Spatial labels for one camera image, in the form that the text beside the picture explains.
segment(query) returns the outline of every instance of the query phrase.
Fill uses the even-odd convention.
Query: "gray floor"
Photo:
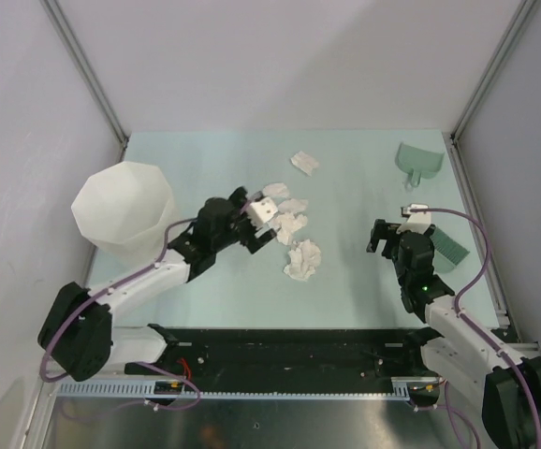
[[[120,402],[74,400],[66,403],[66,411],[89,416]],[[483,448],[491,447],[486,437],[482,439]],[[414,413],[403,402],[205,400],[195,409],[178,413],[154,414],[135,406],[90,424],[70,422],[55,413],[44,449],[78,447],[451,449],[459,445],[445,412]]]

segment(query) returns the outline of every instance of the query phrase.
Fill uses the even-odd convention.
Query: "white trash can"
[[[81,234],[128,267],[152,262],[168,225],[179,220],[170,185],[160,168],[122,162],[83,184],[71,205]],[[169,239],[181,232],[172,229]]]

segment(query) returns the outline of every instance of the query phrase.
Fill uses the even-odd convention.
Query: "white wall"
[[[61,0],[126,130],[451,130],[519,0]]]
[[[37,332],[89,246],[70,203],[112,137],[37,0],[0,0],[0,449],[37,378]]]
[[[519,327],[541,344],[541,7],[461,141]]]

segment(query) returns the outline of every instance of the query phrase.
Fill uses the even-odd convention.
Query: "green brush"
[[[438,227],[435,227],[435,232],[432,233],[431,240],[435,247],[433,264],[435,271],[438,273],[453,271],[470,254],[470,251]]]

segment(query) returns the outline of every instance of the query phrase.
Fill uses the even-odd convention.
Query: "table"
[[[235,245],[216,265],[189,284],[174,288],[119,320],[120,326],[197,328],[397,328],[422,327],[407,313],[391,263],[365,252],[377,218],[401,221],[400,206],[426,203],[463,210],[446,154],[441,172],[408,192],[395,165],[401,142],[445,152],[438,130],[309,130],[248,132],[148,132],[134,134],[125,160],[159,166],[172,186],[182,217],[193,217],[211,196],[228,196],[244,185],[250,192],[284,182],[292,197],[310,201],[309,222],[296,234],[322,251],[322,264],[308,282],[283,273],[288,248],[277,241],[250,255]],[[321,164],[312,177],[294,168],[298,151]],[[479,271],[470,225],[433,214],[433,222],[471,250],[443,279],[460,290]],[[89,284],[126,272],[97,251]],[[484,326],[497,327],[490,291],[481,280],[463,300]]]

